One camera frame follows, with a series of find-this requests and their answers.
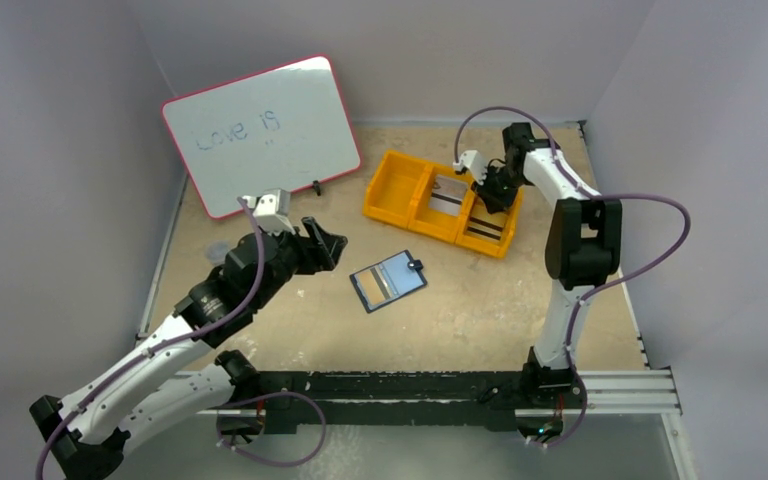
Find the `whiteboard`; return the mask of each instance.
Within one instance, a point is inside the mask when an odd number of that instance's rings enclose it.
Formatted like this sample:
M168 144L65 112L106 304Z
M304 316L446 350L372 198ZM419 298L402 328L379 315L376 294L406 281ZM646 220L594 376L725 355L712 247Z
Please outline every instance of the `whiteboard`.
M163 119L207 214L360 167L331 62L316 56L169 100Z

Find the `white wall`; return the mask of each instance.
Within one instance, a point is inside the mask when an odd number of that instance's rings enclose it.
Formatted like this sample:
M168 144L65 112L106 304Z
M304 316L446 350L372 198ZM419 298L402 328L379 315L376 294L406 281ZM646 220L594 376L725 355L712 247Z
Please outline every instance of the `white wall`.
M580 120L654 0L131 0L173 88L329 55L356 120Z
M587 132L606 191L693 215L686 247L629 289L702 478L768 478L768 2L658 1ZM628 208L626 270L677 234L664 214Z
M0 0L0 478L33 475L28 406L132 345L182 175L169 96L124 0Z

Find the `tabletop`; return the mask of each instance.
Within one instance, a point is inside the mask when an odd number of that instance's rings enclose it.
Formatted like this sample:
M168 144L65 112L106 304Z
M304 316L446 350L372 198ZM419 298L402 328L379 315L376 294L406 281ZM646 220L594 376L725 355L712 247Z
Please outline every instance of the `tabletop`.
M477 371L519 370L537 339L549 304L551 280L543 251L552 209L526 188L516 237L507 256L495 259L433 238L382 224L361 213L366 186L388 149L451 164L453 127L355 128L361 168L311 190L293 194L296 225L313 216L327 231L348 237L337 269L293 277L254 323L228 339L259 370ZM552 129L567 162L594 185L578 126ZM462 149L503 157L501 128L470 128ZM211 269L205 252L217 241L235 245L251 232L245 215L207 216L188 183L168 245L155 296L155 329L190 288ZM402 250L422 260L427 287L366 313L349 275ZM188 369L212 362L209 355ZM597 295L578 347L584 370L642 370L637 332L624 291Z

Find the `cable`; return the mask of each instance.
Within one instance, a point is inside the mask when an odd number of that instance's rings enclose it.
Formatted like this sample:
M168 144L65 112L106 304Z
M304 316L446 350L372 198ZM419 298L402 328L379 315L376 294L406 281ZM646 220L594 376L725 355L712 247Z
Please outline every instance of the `cable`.
M297 467L297 466L299 466L299 465L301 465L303 463L307 463L311 459L313 459L313 457L315 457L316 454L319 453L319 451L322 449L322 446L325 444L325 426L326 426L326 422L325 422L325 413L322 412L322 408L320 408L319 405L317 405L316 402L314 402L313 399L311 399L310 397L308 397L306 395L302 395L301 393L296 393L296 392L275 392L275 393L268 393L266 395L261 395L259 397L249 398L247 400L242 400L242 401L239 401L239 402L228 403L228 404L222 405L219 408L237 408L237 407L242 407L242 406L249 405L249 404L252 404L252 403L255 403L255 402L265 401L265 400L269 400L271 398L279 398L279 397L293 397L293 398L297 398L297 399L307 403L311 407L313 407L313 410L319 416L319 422L322 425L322 433L319 435L319 442L317 442L316 447L314 447L314 449L309 454L305 455L304 457L302 457L302 458L300 458L298 460L293 460L291 462L282 462L282 461L278 461L278 460L272 460L272 459L269 459L269 458L264 458L264 457L261 457L259 455L255 455L255 454L253 454L251 452L247 452L247 451L245 451L245 450L243 450L241 448L237 448L236 446L231 445L230 443L228 443L228 441L225 440L225 438L222 436L222 430L219 428L219 418L220 418L219 415L217 415L217 417L216 417L216 435L217 435L217 437L219 437L219 442L217 443L217 446L221 445L221 446L231 450L232 452L234 452L234 453L236 453L238 455L242 455L242 456L244 456L246 458L254 460L255 462L262 463L262 464L268 465L270 467Z
M558 156L558 144L555 141L555 137L552 136L552 132L549 131L549 128L545 124L543 124L543 122L535 118L533 115L514 107L506 107L506 106L486 107L466 117L463 123L461 123L460 127L458 127L458 133L455 135L455 161L457 161L458 157L460 156L460 154L458 153L458 144L460 143L461 133L463 132L464 128L466 128L469 121L472 120L473 118L477 117L482 113L490 112L490 111L506 111L506 112L513 112L518 115L522 115L523 117L531 120L535 125L537 125L541 130L543 130L543 132L546 134L546 138L549 140L549 148L551 149L551 152L552 152L553 165L557 167L558 171L561 173L561 175L564 176L564 178L567 179L567 181L569 181L570 183L576 186L577 192L581 193L588 199L600 200L600 201L647 200L650 202L663 203L677 209L681 213L682 218L684 219L684 226L682 227L681 234L679 235L678 239L666 251L664 251L664 253L658 256L655 260L652 260L651 262L629 273L628 275L624 275L620 278L616 278L614 280L611 280L610 282L607 282L601 286L598 286L592 290L587 291L584 295L581 296L581 299L579 299L579 302L573 306L572 312L570 313L569 325L567 326L566 337L564 339L564 347L566 352L567 363L570 366L570 370L572 370L575 382L578 385L581 385L581 400L582 400L581 413L578 415L578 418L576 418L575 422L573 422L573 424L569 427L569 429L566 430L566 432L562 433L551 443L544 444L545 447L550 447L550 446L554 447L565 442L567 439L569 439L569 437L571 437L575 433L576 430L578 430L578 427L584 421L584 413L587 410L587 389L584 386L584 381L581 379L581 375L578 374L578 368L575 366L575 362L573 361L572 353L571 353L572 332L575 327L575 322L578 318L578 313L581 310L581 306L584 305L587 302L587 300L592 298L594 295L600 292L603 292L611 287L615 287L621 283L625 283L629 280L637 278L640 275L643 275L644 273L648 272L649 270L652 270L656 266L660 265L661 262L666 260L670 255L675 253L675 251L678 250L679 247L681 247L684 241L687 240L687 236L690 234L690 212L681 203L671 198L663 197L661 195L653 195L648 193L625 193L625 194L600 195L600 194L594 194L588 191L587 189L584 188L584 185L581 182L576 180L575 176L571 172L567 171L567 169L564 168L563 164L560 161L560 157Z
M184 340L198 339L216 330L217 328L221 328L223 325L230 322L234 317L239 315L240 312L242 312L246 307L248 307L249 303L251 303L252 299L257 293L258 288L260 288L260 282L261 280L263 280L263 270L265 266L264 265L265 254L264 254L264 248L263 248L263 233L260 231L260 227L257 224L257 219L254 218L254 214L249 209L246 201L243 200L241 197L237 197L237 201L240 203L240 206L243 207L243 212L245 212L246 216L249 219L249 223L251 223L252 230L254 231L255 243L257 244L257 271L255 272L254 283L252 283L251 290L249 290L249 293L246 295L243 301L240 302L239 305L237 305L236 308L234 308L227 315L219 319L218 322L212 325L209 325L205 328L200 328L190 333L179 335L177 337L170 338L169 340L164 340L158 343L157 345L154 345L153 347L149 347L148 348L149 356L156 354L158 351L170 345L183 342ZM57 439L60 437L63 431L66 430L69 424L75 419L75 417L78 416L78 412L85 410L87 406L90 403L92 403L92 401L95 400L95 398L99 394L101 394L108 387L110 387L110 385L112 385L113 382L118 380L122 375L129 372L132 368L140 364L146 358L148 358L148 356L145 356L145 355L134 357L130 361L126 362L121 367L116 369L113 373L108 375L104 380L99 382L98 385L96 385L95 388L93 388L89 393L87 393L87 396L84 397L83 400L78 402L78 405L76 406L76 408L73 409L73 411L69 412L69 414L66 415L66 418L60 421L57 427L54 428L54 431L51 432L51 435L48 436L48 440L46 440L45 446L43 447L42 452L40 452L40 456L37 459L36 480L44 480L43 470L45 468L45 460L46 458L48 458L48 454L51 452L51 449L54 447L54 443L57 441Z

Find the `orange tray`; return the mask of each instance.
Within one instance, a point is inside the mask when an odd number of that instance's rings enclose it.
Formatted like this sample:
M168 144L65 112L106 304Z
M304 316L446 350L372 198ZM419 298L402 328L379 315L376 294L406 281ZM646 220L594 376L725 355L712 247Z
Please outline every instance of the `orange tray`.
M472 176L388 150L366 188L363 214L447 243L503 258L516 231L522 189L507 213L487 213Z

